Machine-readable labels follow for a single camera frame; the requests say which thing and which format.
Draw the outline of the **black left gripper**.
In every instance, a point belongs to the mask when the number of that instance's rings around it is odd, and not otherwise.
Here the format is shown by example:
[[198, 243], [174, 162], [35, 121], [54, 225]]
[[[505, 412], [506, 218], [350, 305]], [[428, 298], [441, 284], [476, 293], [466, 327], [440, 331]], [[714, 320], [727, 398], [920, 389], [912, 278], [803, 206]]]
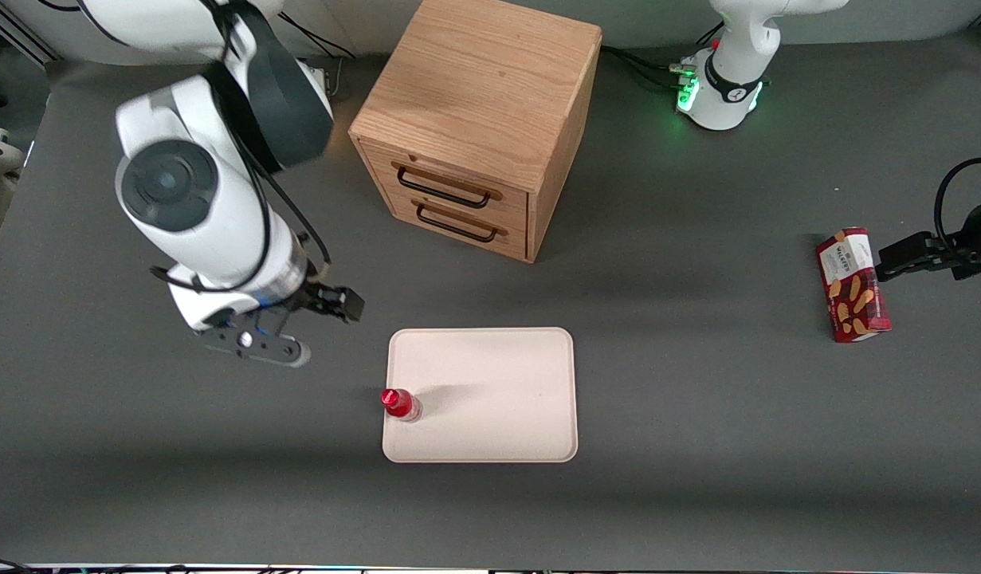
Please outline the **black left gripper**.
[[[954, 254], [952, 277], [956, 281], [981, 275], [981, 204], [965, 218], [961, 229], [946, 236]], [[877, 252], [877, 279], [880, 283], [920, 271], [942, 271], [950, 257], [934, 233], [921, 231], [887, 245]]]

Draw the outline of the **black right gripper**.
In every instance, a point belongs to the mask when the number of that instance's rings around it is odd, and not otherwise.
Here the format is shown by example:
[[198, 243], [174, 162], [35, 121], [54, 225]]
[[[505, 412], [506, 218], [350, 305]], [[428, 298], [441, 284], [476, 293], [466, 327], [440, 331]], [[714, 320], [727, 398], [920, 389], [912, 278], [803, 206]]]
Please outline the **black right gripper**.
[[362, 320], [365, 301], [353, 290], [343, 286], [329, 286], [311, 277], [302, 282], [290, 297], [278, 304], [287, 313], [308, 310], [320, 316], [333, 316], [345, 323]]

